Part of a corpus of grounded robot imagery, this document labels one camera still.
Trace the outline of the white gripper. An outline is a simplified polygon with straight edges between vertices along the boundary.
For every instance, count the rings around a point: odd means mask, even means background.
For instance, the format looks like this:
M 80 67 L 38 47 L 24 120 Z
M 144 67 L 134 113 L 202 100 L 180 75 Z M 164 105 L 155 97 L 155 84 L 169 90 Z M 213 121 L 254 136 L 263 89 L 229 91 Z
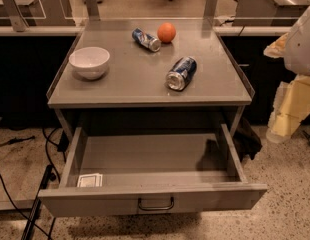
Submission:
M 268 45 L 263 54 L 274 59 L 284 57 L 285 67 L 301 74 L 290 83 L 281 82 L 275 94 L 266 137 L 273 143 L 282 143 L 310 114 L 310 6 L 289 33 Z

